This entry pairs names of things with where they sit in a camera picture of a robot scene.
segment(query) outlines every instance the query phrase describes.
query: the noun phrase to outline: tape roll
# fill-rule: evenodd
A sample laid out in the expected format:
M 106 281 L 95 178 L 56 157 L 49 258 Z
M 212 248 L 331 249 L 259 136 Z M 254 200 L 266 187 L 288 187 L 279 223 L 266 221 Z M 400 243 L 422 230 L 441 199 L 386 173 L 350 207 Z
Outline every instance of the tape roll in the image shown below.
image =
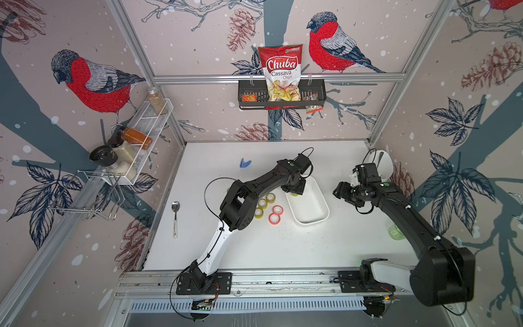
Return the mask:
M 263 217 L 263 209 L 256 208 L 256 210 L 254 210 L 254 217 L 256 217 L 258 219 Z
M 267 208 L 267 201 L 265 199 L 261 199 L 258 201 L 258 208 L 265 209 Z
M 283 213 L 283 208 L 281 206 L 274 206 L 272 207 L 272 212 L 275 215 L 281 216 L 281 214 Z
M 265 198 L 267 199 L 268 203 L 274 203 L 274 201 L 276 201 L 276 195 L 274 195 L 273 193 L 267 194 Z
M 277 225 L 280 223 L 280 216 L 274 214 L 274 213 L 271 213 L 269 215 L 269 222 L 272 224 L 272 225 Z

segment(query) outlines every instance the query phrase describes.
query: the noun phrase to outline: yellow tape roll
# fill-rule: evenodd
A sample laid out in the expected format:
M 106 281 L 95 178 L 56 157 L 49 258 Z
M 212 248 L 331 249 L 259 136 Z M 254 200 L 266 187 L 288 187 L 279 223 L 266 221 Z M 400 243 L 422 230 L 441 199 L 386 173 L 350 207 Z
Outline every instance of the yellow tape roll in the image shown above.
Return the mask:
M 265 199 L 261 199 L 258 201 L 258 208 L 265 209 L 267 208 L 267 201 Z
M 276 201 L 276 195 L 274 195 L 273 193 L 269 193 L 269 194 L 267 194 L 265 199 L 267 200 L 268 203 L 272 204 Z
M 263 217 L 263 209 L 256 208 L 256 210 L 254 210 L 254 217 L 256 217 L 258 219 Z

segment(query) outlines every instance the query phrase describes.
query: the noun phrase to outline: white rectangular tray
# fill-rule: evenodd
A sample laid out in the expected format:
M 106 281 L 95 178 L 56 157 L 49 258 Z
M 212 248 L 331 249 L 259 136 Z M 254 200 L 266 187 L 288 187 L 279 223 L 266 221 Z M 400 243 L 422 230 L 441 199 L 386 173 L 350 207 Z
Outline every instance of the white rectangular tray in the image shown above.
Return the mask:
M 320 223 L 331 214 L 322 191 L 313 177 L 307 177 L 303 195 L 293 196 L 285 193 L 294 221 L 298 226 L 311 226 Z

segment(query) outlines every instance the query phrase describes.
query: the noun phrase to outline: pine cone illustration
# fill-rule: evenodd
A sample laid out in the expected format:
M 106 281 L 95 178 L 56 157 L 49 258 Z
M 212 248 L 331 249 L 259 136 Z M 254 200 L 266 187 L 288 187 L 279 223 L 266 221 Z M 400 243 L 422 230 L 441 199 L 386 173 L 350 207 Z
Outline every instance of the pine cone illustration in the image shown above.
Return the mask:
M 461 79 L 461 88 L 471 87 L 476 91 L 483 86 L 503 84 L 516 70 L 522 68 L 521 47 L 514 42 L 494 48 L 477 66 L 472 66 L 467 76 Z
M 46 24 L 40 15 L 46 11 L 31 0 L 3 0 L 0 1 L 0 22 L 7 19 L 10 13 L 16 13 L 14 22 L 7 24 L 3 38 L 11 42 L 29 43 L 29 38 L 39 34 L 45 35 L 43 28 Z
M 394 173 L 392 173 L 391 179 L 407 198 L 414 194 L 416 187 L 414 186 L 412 175 L 405 168 L 401 167 L 401 162 L 394 163 Z
M 251 37 L 254 35 L 255 28 L 255 19 L 245 9 L 236 9 L 234 15 L 231 16 L 229 21 L 229 35 L 227 39 L 229 44 L 227 47 L 231 49 L 232 52 L 236 52 L 238 48 L 243 49 L 247 42 L 251 40 Z
M 240 141 L 260 141 L 269 139 L 269 127 L 260 122 L 255 122 L 247 127 L 242 125 L 242 128 L 235 134 L 234 137 Z
M 145 240 L 149 236 L 147 224 L 150 219 L 151 215 L 141 214 L 137 219 L 131 221 L 123 231 L 123 242 L 120 245 L 122 251 L 115 257 L 115 261 L 118 262 L 117 268 L 123 270 L 119 279 L 122 279 L 126 272 L 137 269 Z

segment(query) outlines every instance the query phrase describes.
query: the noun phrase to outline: white table surface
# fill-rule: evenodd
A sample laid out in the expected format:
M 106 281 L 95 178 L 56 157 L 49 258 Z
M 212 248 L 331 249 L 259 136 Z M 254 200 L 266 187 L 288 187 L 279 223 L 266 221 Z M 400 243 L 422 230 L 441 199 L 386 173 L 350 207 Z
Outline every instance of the white table surface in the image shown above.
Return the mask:
M 390 219 L 380 209 L 361 215 L 332 195 L 340 181 L 349 181 L 349 174 L 367 153 L 363 141 L 223 142 L 187 144 L 144 270 L 183 269 L 204 252 L 219 222 L 203 203 L 203 190 L 211 180 L 250 181 L 274 168 L 277 160 L 293 159 L 310 146 L 314 147 L 312 176 L 331 210 L 329 218 L 311 227 L 296 225 L 285 194 L 278 188 L 273 191 L 276 202 L 267 209 L 283 207 L 280 223 L 271 225 L 266 210 L 262 219 L 255 218 L 237 231 L 220 269 L 357 267 L 362 259 L 373 257 L 416 265 L 418 259 L 409 242 L 389 236 Z M 252 160 L 249 167 L 240 168 L 242 158 Z M 207 203 L 216 214 L 232 182 L 220 179 L 209 186 Z M 180 202 L 176 239 L 173 201 Z

